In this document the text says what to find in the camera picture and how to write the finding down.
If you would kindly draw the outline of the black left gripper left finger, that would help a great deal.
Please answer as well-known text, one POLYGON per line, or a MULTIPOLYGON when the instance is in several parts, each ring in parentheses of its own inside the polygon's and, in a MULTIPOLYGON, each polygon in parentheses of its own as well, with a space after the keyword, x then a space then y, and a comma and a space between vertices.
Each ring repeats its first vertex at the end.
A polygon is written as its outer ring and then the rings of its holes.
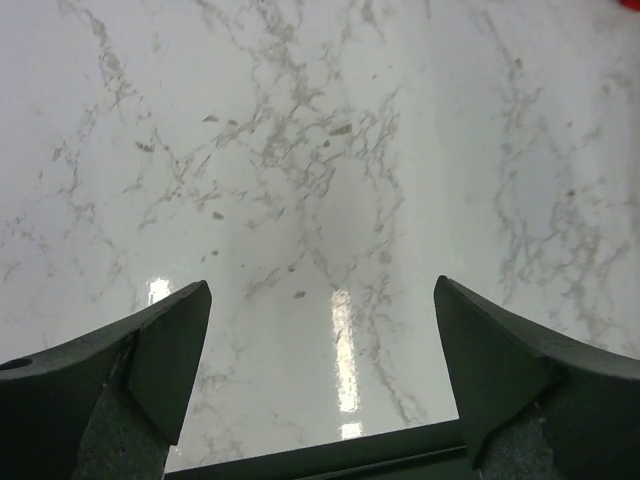
POLYGON ((1 366, 4 479, 160 479, 184 424, 211 293, 194 282, 1 366))

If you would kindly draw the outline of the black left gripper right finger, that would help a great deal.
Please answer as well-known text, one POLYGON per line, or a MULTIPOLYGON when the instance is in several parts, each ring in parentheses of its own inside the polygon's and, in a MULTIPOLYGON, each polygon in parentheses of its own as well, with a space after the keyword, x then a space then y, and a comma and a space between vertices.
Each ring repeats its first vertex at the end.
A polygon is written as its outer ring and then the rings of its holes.
POLYGON ((461 433, 484 479, 636 479, 639 362, 438 278, 436 318, 461 433))

